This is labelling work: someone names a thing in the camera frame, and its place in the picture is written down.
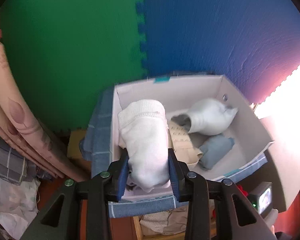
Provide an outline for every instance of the beige fabric strap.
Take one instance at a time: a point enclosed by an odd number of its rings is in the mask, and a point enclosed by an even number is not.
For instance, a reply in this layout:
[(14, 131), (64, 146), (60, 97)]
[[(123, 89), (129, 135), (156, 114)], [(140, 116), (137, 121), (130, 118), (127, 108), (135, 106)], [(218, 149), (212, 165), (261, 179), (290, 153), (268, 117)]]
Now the beige fabric strap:
[(202, 152), (193, 146), (184, 128), (173, 121), (168, 122), (168, 126), (169, 147), (172, 146), (177, 160), (186, 163), (189, 168), (194, 167), (202, 157)]

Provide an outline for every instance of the lit display screen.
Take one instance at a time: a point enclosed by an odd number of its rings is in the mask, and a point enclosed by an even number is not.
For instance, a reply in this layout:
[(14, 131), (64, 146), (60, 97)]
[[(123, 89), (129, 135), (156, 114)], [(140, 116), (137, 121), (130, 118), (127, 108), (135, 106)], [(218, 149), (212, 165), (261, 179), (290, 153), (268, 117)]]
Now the lit display screen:
[(259, 205), (258, 205), (258, 213), (261, 214), (266, 208), (270, 205), (272, 201), (271, 188), (267, 188), (267, 190), (260, 196)]

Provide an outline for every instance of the curtain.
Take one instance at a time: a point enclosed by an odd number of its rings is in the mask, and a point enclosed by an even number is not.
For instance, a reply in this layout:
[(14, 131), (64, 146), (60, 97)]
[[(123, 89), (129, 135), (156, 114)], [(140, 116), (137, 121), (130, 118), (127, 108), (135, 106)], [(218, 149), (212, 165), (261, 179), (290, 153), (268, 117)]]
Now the curtain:
[(51, 134), (46, 127), (42, 128), (23, 99), (0, 42), (0, 137), (55, 178), (66, 175), (75, 181), (89, 179), (69, 161), (66, 148)]

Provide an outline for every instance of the cardboard box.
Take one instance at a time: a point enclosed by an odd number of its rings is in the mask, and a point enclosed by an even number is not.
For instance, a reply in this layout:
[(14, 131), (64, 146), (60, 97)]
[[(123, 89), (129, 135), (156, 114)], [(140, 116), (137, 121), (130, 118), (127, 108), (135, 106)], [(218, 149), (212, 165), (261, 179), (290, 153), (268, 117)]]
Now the cardboard box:
[[(237, 107), (238, 113), (230, 127), (224, 132), (233, 137), (235, 145), (210, 171), (200, 165), (193, 171), (209, 180), (220, 180), (225, 174), (245, 170), (273, 142), (267, 130), (251, 110), (249, 103), (236, 87), (225, 77), (217, 75), (178, 76), (169, 79), (148, 79), (130, 82), (114, 87), (110, 152), (112, 161), (120, 158), (118, 113), (130, 103), (141, 99), (160, 101), (166, 110), (167, 120), (186, 111), (197, 101), (204, 98), (216, 98), (226, 105)], [(145, 193), (140, 189), (125, 191), (123, 199), (138, 200), (164, 195), (172, 195), (171, 187), (154, 189)]]
[(82, 138), (84, 138), (85, 134), (85, 130), (76, 130), (71, 132), (67, 157), (73, 164), (90, 174), (91, 162), (83, 159), (81, 151), (79, 149), (79, 142)]

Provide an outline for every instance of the blue foam mat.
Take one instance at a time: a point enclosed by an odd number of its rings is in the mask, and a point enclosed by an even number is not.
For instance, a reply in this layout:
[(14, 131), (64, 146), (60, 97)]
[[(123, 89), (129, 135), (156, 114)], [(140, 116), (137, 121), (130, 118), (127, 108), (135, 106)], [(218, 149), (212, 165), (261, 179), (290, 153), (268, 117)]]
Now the blue foam mat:
[(300, 13), (290, 0), (144, 0), (136, 10), (150, 76), (225, 74), (257, 103), (300, 64)]

